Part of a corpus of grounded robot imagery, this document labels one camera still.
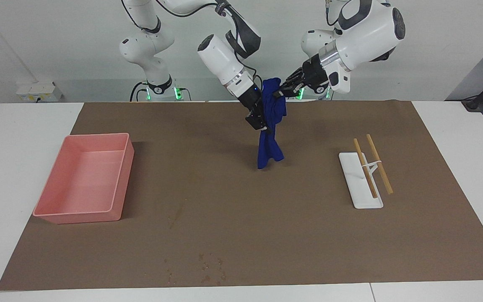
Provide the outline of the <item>wooden rack rod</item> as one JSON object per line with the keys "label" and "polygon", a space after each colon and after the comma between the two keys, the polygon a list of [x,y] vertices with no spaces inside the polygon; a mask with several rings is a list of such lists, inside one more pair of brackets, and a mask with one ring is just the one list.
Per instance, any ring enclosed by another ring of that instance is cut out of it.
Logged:
{"label": "wooden rack rod", "polygon": [[388,178],[388,175],[387,175],[387,172],[383,166],[383,162],[381,160],[381,157],[379,156],[379,153],[377,151],[377,148],[374,144],[374,140],[372,139],[372,136],[370,134],[366,134],[366,138],[368,140],[368,143],[370,145],[370,149],[371,149],[371,152],[372,152],[372,155],[374,156],[374,159],[376,160],[376,164],[378,166],[378,170],[379,170],[379,173],[380,173],[380,176],[383,180],[383,183],[384,183],[384,186],[385,186],[385,189],[387,190],[387,193],[389,195],[393,194],[394,193],[394,190],[390,184],[390,181],[389,181],[389,178]]}
{"label": "wooden rack rod", "polygon": [[370,174],[370,171],[369,171],[368,166],[367,166],[368,163],[366,162],[366,159],[364,157],[364,154],[361,150],[361,147],[360,147],[360,144],[358,143],[357,138],[354,138],[353,141],[354,141],[354,146],[355,146],[355,150],[356,150],[358,159],[361,163],[361,168],[364,172],[364,176],[366,178],[368,187],[370,189],[371,196],[373,198],[377,198],[377,190],[375,189],[374,184],[372,182],[371,174]]}

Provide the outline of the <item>white wall socket box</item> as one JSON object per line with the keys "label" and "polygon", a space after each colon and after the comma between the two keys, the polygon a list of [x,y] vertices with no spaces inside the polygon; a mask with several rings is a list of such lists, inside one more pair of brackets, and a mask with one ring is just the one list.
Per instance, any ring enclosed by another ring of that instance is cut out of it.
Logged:
{"label": "white wall socket box", "polygon": [[55,103],[64,99],[64,95],[54,82],[21,85],[17,88],[16,95],[20,101],[29,103]]}

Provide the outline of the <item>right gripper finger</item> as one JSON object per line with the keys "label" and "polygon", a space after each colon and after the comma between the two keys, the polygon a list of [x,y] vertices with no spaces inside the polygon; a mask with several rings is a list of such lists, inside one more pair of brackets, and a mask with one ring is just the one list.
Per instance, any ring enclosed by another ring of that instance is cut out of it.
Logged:
{"label": "right gripper finger", "polygon": [[246,121],[254,130],[260,130],[267,134],[272,134],[272,129],[267,125],[265,117],[255,112],[249,112],[246,116]]}

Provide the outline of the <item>blue towel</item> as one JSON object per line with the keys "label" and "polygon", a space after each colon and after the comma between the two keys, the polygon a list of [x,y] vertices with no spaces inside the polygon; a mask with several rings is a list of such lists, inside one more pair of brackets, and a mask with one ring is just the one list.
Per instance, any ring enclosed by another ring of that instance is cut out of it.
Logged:
{"label": "blue towel", "polygon": [[281,80],[278,77],[263,81],[262,104],[266,130],[260,132],[259,148],[257,152],[257,168],[263,169],[270,159],[280,162],[284,154],[276,138],[276,125],[287,116],[287,103],[285,97],[275,97],[273,94],[280,88]]}

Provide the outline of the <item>white towel rack base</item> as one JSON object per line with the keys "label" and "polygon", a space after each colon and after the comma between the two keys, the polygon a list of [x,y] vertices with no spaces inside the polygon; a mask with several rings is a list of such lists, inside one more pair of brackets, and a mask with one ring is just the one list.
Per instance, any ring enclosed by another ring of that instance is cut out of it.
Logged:
{"label": "white towel rack base", "polygon": [[351,200],[356,209],[379,209],[384,204],[374,180],[374,172],[378,169],[376,161],[368,163],[372,182],[377,190],[377,198],[373,198],[370,193],[361,163],[355,152],[342,152],[338,155],[340,164],[345,176],[345,180],[350,192]]}

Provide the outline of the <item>brown table mat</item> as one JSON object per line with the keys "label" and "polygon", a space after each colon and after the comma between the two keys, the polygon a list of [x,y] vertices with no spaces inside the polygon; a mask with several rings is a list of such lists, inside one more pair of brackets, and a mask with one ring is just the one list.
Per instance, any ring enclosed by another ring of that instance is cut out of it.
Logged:
{"label": "brown table mat", "polygon": [[[285,159],[257,169],[239,103],[88,103],[73,135],[128,133],[115,222],[31,217],[0,291],[483,280],[483,225],[407,101],[301,102]],[[384,207],[356,209],[339,160],[376,161]]]}

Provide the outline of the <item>pink plastic bin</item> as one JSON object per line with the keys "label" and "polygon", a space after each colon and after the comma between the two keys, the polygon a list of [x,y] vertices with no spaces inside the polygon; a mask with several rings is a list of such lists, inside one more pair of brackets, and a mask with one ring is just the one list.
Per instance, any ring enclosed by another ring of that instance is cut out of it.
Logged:
{"label": "pink plastic bin", "polygon": [[134,154],[128,133],[66,136],[32,215],[58,225],[120,220]]}

